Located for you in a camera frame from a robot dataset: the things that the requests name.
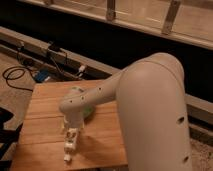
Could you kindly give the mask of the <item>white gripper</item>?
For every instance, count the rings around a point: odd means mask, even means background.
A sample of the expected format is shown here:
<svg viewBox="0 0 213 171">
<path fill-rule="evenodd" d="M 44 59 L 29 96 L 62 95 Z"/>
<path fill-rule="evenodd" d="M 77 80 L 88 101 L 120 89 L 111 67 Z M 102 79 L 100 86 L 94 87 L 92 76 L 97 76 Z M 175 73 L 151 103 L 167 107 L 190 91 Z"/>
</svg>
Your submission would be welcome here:
<svg viewBox="0 0 213 171">
<path fill-rule="evenodd" d="M 84 117 L 81 112 L 64 115 L 64 130 L 81 129 L 84 125 Z"/>
</svg>

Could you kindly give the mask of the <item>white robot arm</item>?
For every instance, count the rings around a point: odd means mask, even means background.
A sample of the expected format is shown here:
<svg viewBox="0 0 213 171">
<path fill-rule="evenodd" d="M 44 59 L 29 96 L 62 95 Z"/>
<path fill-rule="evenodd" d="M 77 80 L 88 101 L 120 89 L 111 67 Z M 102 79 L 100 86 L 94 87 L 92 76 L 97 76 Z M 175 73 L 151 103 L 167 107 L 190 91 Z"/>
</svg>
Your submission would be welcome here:
<svg viewBox="0 0 213 171">
<path fill-rule="evenodd" d="M 168 53 L 154 53 L 96 87 L 71 90 L 59 105 L 67 130 L 83 110 L 110 101 L 117 111 L 129 171 L 192 171 L 184 70 Z"/>
</svg>

